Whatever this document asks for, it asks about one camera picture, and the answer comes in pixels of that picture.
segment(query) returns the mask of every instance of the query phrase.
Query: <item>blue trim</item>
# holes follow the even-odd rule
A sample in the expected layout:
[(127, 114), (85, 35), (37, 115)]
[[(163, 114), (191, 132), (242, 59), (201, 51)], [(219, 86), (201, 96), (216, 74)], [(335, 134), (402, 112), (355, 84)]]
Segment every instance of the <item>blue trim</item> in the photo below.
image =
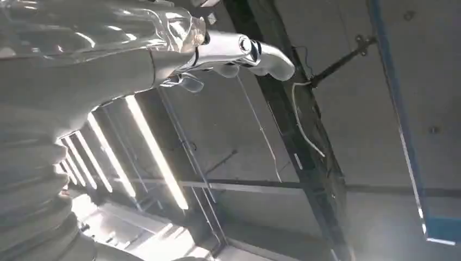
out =
[(394, 106), (394, 111), (399, 124), (400, 139), (402, 141), (403, 151), (408, 165), (408, 171), (412, 179), (413, 191), (416, 203), (422, 210), (423, 217), (421, 228), (426, 227), (426, 237), (461, 242), (461, 220), (449, 219), (444, 217), (431, 217), (425, 202), (425, 192), (420, 169), (416, 160), (416, 152), (413, 147), (408, 116), (403, 105), (403, 98), (400, 92), (400, 83), (398, 81), (394, 62), (392, 59), (390, 45), (387, 38), (384, 22), (381, 17), (381, 8), (379, 0), (369, 0), (370, 19), (376, 34), (381, 62), (386, 75), (389, 94)]
[(394, 112), (397, 116), (399, 124), (400, 139), (402, 141), (403, 151), (408, 165), (408, 171), (412, 179), (413, 190), (415, 192), (416, 202), (418, 207), (423, 210), (425, 216), (429, 215), (424, 203), (424, 185), (421, 180), (420, 170), (416, 161), (416, 152), (413, 147), (410, 127), (408, 124), (408, 116), (403, 105), (403, 98), (400, 92), (400, 83), (398, 81), (392, 55), (390, 53), (390, 45), (387, 38), (384, 22), (381, 17), (381, 7), (379, 6), (379, 0), (369, 1), (370, 19), (373, 25), (373, 29), (376, 33), (376, 39), (378, 40), (378, 48), (381, 54), (381, 62), (384, 67), (386, 75), (389, 94), (394, 106)]
[(428, 217), (426, 221), (428, 238), (461, 242), (461, 220), (444, 217)]

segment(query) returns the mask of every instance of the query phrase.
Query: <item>ceiling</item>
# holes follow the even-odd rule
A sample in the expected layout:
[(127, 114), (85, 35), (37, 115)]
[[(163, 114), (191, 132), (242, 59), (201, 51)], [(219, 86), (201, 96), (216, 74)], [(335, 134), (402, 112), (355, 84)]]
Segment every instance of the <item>ceiling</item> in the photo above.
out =
[[(357, 34), (371, 34), (364, 1), (275, 2), (292, 45), (308, 50), (304, 59), (305, 48), (297, 48), (307, 74), (306, 62), (318, 73), (354, 49)], [(457, 53), (455, 47), (461, 44), (459, 27), (455, 26), (460, 22), (461, 5), (448, 0), (381, 2), (425, 186), (461, 189), (461, 178), (456, 175), (459, 169), (456, 155), (461, 147), (457, 135), (461, 92), (455, 88), (461, 77), (455, 73), (455, 68), (460, 68), (461, 56), (453, 55)], [(252, 2), (255, 12), (257, 7), (258, 2)], [(203, 16), (214, 13), (217, 22), (210, 28), (234, 31), (222, 3), (211, 9), (194, 10)], [(405, 18), (408, 11), (414, 12), (409, 21)], [(263, 29), (271, 30), (270, 22), (261, 24)], [(205, 83), (199, 93), (170, 88), (163, 94), (150, 90), (136, 96), (176, 179), (197, 178), (183, 149), (186, 142), (193, 148), (206, 178), (278, 181), (279, 175), (284, 182), (298, 182), (256, 78), (245, 70), (239, 75), (242, 84), (238, 79), (223, 78), (213, 72), (196, 76)], [(411, 186), (399, 126), (376, 47), (370, 47), (368, 56), (353, 60), (327, 78), (314, 94), (348, 185)], [(177, 122), (184, 129), (185, 140), (181, 141), (176, 133), (164, 106), (165, 98), (171, 102)], [(161, 178), (124, 100), (115, 100), (94, 115), (131, 179)], [(113, 180), (117, 178), (115, 170), (91, 128), (86, 125), (81, 132), (107, 176), (112, 178), (111, 184), (123, 193), (121, 183)], [(175, 207), (163, 185), (143, 182), (133, 185), (138, 194), (137, 203), (146, 199), (141, 206)], [(191, 207), (198, 209), (191, 190), (184, 192)], [(213, 191), (213, 195), (227, 218), (221, 220), (223, 223), (232, 220), (279, 229), (292, 233), (293, 238), (303, 235), (323, 243), (320, 226), (304, 194)], [(457, 260), (460, 254), (458, 247), (424, 240), (413, 195), (348, 192), (344, 201), (346, 231), (357, 256), (362, 258), (359, 260), (437, 257)], [(427, 202), (438, 215), (461, 218), (458, 198), (429, 198)]]

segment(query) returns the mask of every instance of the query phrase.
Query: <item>wire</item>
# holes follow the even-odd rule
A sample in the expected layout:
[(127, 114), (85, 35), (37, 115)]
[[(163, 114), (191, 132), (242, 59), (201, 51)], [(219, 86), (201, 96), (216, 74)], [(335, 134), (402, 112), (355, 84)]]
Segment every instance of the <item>wire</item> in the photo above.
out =
[(269, 142), (269, 139), (267, 138), (266, 132), (264, 131), (263, 125), (258, 119), (258, 115), (256, 114), (256, 111), (254, 109), (253, 104), (251, 103), (250, 97), (248, 96), (248, 92), (245, 89), (244, 83), (240, 79), (240, 76), (237, 75), (237, 81), (240, 84), (240, 87), (242, 88), (242, 91), (245, 94), (246, 101), (248, 102), (248, 105), (250, 105), (251, 111), (253, 112), (253, 116), (256, 119), (256, 122), (258, 123), (259, 130), (262, 132), (264, 140), (266, 141), (267, 147), (269, 148), (269, 151), (271, 152), (272, 158), (274, 160), (274, 167), (275, 167), (275, 174), (277, 175), (278, 181), (282, 182), (282, 178), (280, 178), (280, 173), (278, 171), (278, 165), (277, 165), (277, 157), (275, 156), (274, 150), (272, 149), (271, 143)]
[(304, 46), (304, 45), (293, 46), (293, 49), (298, 49), (298, 48), (304, 49), (304, 65), (309, 69), (310, 77), (314, 76), (314, 69), (307, 62), (307, 58), (309, 57), (309, 51), (308, 51), (307, 47)]
[(325, 154), (307, 137), (307, 135), (304, 132), (304, 129), (301, 125), (300, 117), (298, 114), (298, 106), (296, 105), (296, 96), (295, 96), (295, 89), (297, 86), (306, 86), (309, 85), (310, 82), (305, 82), (305, 83), (294, 83), (291, 87), (291, 100), (293, 102), (293, 110), (295, 111), (295, 117), (296, 117), (296, 123), (298, 124), (298, 128), (300, 129), (300, 132), (304, 138), (304, 140), (313, 148), (315, 149), (320, 156), (325, 157)]

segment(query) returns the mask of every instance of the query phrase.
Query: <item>fluorescent light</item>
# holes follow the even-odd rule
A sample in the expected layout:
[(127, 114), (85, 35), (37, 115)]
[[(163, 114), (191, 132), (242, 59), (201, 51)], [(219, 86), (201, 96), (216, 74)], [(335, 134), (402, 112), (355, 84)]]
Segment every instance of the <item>fluorescent light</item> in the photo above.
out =
[(147, 146), (151, 151), (152, 157), (157, 162), (157, 165), (160, 168), (163, 178), (165, 179), (166, 185), (170, 188), (170, 191), (176, 200), (176, 203), (179, 205), (180, 208), (188, 209), (189, 206), (187, 204), (187, 201), (184, 198), (184, 195), (181, 189), (179, 188), (179, 185), (176, 182), (173, 173), (171, 172), (170, 166), (168, 166), (168, 163), (166, 162), (166, 159), (163, 156), (163, 153), (161, 152), (160, 147), (158, 146), (158, 143), (155, 140), (154, 135), (152, 134), (151, 129), (149, 128), (149, 125), (146, 122), (146, 119), (144, 118), (144, 115), (142, 114), (141, 108), (139, 108), (136, 98), (133, 95), (127, 96), (126, 101), (128, 103), (128, 108), (133, 114), (134, 120), (136, 121), (136, 124), (139, 127), (139, 130), (144, 136), (144, 139), (146, 139)]
[(78, 35), (78, 36), (80, 36), (80, 37), (82, 37), (82, 38), (85, 39), (86, 41), (88, 41), (88, 42), (90, 43), (90, 45), (91, 45), (91, 48), (94, 48), (94, 46), (96, 46), (96, 43), (95, 43), (95, 42), (93, 41), (93, 39), (90, 38), (89, 36), (84, 35), (84, 34), (79, 33), (79, 32), (76, 32), (75, 34)]
[(104, 172), (102, 171), (102, 169), (101, 169), (101, 167), (100, 167), (98, 161), (96, 160), (95, 156), (94, 156), (93, 153), (91, 152), (90, 147), (88, 147), (88, 144), (86, 143), (85, 138), (83, 138), (82, 133), (78, 130), (78, 131), (76, 132), (76, 135), (77, 135), (78, 140), (79, 140), (80, 143), (82, 144), (83, 149), (85, 150), (86, 154), (88, 155), (88, 158), (90, 158), (91, 163), (92, 163), (93, 166), (95, 167), (96, 172), (98, 173), (99, 177), (101, 178), (102, 183), (104, 183), (105, 188), (106, 188), (109, 192), (112, 192), (112, 186), (110, 185), (109, 181), (108, 181), (107, 178), (105, 177)]
[(434, 243), (440, 243), (440, 244), (444, 244), (444, 245), (449, 245), (449, 246), (456, 245), (456, 242), (448, 241), (448, 240), (442, 240), (442, 239), (435, 239), (435, 238), (427, 238), (427, 241), (434, 242)]
[(125, 34), (125, 35), (130, 39), (130, 41), (134, 41), (137, 39), (137, 37), (134, 36), (133, 34)]
[(99, 142), (101, 143), (102, 147), (104, 148), (104, 151), (106, 152), (107, 156), (109, 157), (109, 160), (112, 163), (112, 166), (114, 167), (115, 172), (117, 172), (118, 176), (120, 177), (120, 181), (122, 182), (123, 186), (125, 187), (128, 195), (130, 197), (135, 197), (136, 193), (134, 192), (133, 186), (131, 185), (130, 181), (128, 180), (128, 177), (125, 174), (122, 166), (120, 165), (119, 160), (115, 156), (114, 151), (112, 151), (112, 148), (109, 146), (109, 143), (107, 142), (107, 139), (105, 139), (105, 136), (102, 133), (102, 130), (99, 127), (99, 124), (96, 121), (96, 119), (95, 119), (95, 117), (93, 116), (92, 113), (90, 113), (88, 115), (88, 121), (90, 122), (91, 128), (93, 129), (96, 136), (98, 137)]
[(97, 189), (98, 186), (96, 185), (96, 182), (95, 180), (93, 179), (93, 177), (91, 176), (90, 174), (90, 171), (88, 170), (88, 168), (86, 167), (85, 163), (83, 162), (83, 159), (80, 157), (80, 154), (78, 153), (77, 149), (75, 148), (71, 138), (69, 138), (68, 136), (64, 138), (67, 142), (67, 144), (69, 145), (71, 151), (73, 152), (73, 155), (75, 156), (75, 158), (77, 159), (77, 162), (78, 164), (80, 165), (80, 167), (82, 168), (83, 170), (83, 173), (85, 173), (85, 176), (86, 178), (90, 181), (90, 184), (91, 186), (94, 188), (94, 189)]
[(73, 175), (72, 170), (71, 170), (71, 168), (69, 167), (69, 165), (67, 164), (66, 160), (61, 161), (61, 163), (63, 164), (64, 169), (66, 170), (66, 173), (69, 175), (69, 177), (71, 177), (72, 182), (73, 182), (75, 185), (77, 185), (77, 179), (76, 179), (75, 176)]
[(107, 28), (110, 28), (110, 29), (115, 30), (115, 31), (121, 31), (122, 30), (122, 28), (117, 27), (117, 26), (107, 26)]
[[(60, 140), (58, 140), (57, 143), (58, 143), (59, 145), (64, 146), (63, 142), (60, 141)], [(82, 174), (80, 174), (80, 171), (78, 171), (78, 168), (77, 168), (77, 166), (75, 165), (75, 163), (73, 162), (73, 160), (72, 160), (71, 156), (69, 155), (69, 153), (67, 153), (66, 159), (67, 159), (67, 161), (69, 161), (69, 164), (71, 165), (71, 168), (72, 168), (73, 172), (74, 172), (75, 175), (77, 176), (78, 181), (80, 181), (80, 183), (82, 184), (82, 186), (85, 187), (85, 186), (86, 186), (86, 182), (85, 182), (85, 180), (83, 179)]]

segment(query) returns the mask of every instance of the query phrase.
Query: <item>metal strut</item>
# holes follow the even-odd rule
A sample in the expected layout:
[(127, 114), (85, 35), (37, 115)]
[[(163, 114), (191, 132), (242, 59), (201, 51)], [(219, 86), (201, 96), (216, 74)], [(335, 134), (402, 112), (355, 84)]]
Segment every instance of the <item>metal strut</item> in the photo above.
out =
[(361, 35), (357, 35), (356, 41), (357, 41), (358, 47), (354, 51), (343, 56), (341, 59), (339, 59), (338, 61), (336, 61), (329, 67), (327, 67), (321, 73), (310, 77), (309, 78), (310, 83), (307, 84), (306, 86), (308, 88), (315, 89), (319, 86), (321, 81), (323, 81), (330, 75), (334, 74), (341, 67), (349, 63), (354, 57), (358, 56), (359, 54), (362, 56), (366, 56), (368, 47), (370, 45), (376, 44), (376, 37), (372, 36), (372, 37), (367, 38), (366, 40), (363, 40), (363, 37)]

